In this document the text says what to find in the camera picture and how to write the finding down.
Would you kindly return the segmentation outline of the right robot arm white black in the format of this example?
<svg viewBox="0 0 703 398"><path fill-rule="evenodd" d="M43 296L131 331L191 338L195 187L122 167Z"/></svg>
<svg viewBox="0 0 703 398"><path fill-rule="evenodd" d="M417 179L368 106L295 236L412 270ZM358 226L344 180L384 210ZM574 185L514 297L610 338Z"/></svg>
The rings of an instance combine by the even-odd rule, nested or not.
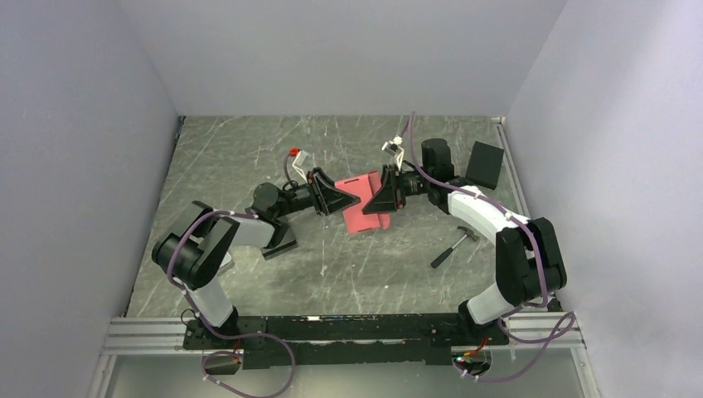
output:
<svg viewBox="0 0 703 398"><path fill-rule="evenodd" d="M486 337L489 323L539 299L547 305L550 293L565 286L566 275L553 225L545 218L530 219L508 210L454 171L451 150L441 138L423 141L422 162L403 170L404 150L399 136L383 144L393 157L381 172L381 187L363 206L366 215L398 211L407 197L425 195L445 214L470 225L495 247L492 284L462 303L466 313L457 333L467 344Z"/></svg>

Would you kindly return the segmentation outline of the red cardboard paper box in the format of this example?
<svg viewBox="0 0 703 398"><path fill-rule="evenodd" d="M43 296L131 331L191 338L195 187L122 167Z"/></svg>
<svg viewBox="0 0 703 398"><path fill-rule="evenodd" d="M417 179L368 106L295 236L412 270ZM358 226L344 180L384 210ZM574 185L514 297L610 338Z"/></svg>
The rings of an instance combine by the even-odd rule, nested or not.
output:
<svg viewBox="0 0 703 398"><path fill-rule="evenodd" d="M360 202L342 211L350 235L374 229L390 228L389 213L364 214L363 207L369 203L381 188L381 176L378 171L371 171L355 177L335 181L335 188L359 197Z"/></svg>

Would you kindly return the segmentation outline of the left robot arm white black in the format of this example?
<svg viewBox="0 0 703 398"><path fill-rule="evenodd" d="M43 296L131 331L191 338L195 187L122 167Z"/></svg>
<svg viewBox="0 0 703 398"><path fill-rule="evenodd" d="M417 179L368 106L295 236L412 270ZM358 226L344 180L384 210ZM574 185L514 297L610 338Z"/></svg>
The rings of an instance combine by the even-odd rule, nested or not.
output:
<svg viewBox="0 0 703 398"><path fill-rule="evenodd" d="M336 188L316 167L304 184L259 184L245 212L217 210L193 201L158 239L152 260L176 286L206 325L206 338L218 348L238 337L238 312L217 274L231 246L277 250L287 244L286 216L312 208L328 216L360 203L360 197Z"/></svg>

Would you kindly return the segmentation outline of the black box near left arm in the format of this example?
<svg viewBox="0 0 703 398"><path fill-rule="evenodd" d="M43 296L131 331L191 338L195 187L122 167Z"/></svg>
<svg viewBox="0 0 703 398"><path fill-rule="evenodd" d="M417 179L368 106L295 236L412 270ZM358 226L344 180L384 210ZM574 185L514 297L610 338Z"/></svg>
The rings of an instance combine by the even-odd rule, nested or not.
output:
<svg viewBox="0 0 703 398"><path fill-rule="evenodd" d="M294 231L287 217L280 217L275 223L275 231L269 245L260 250L264 260L271 260L288 253L298 246Z"/></svg>

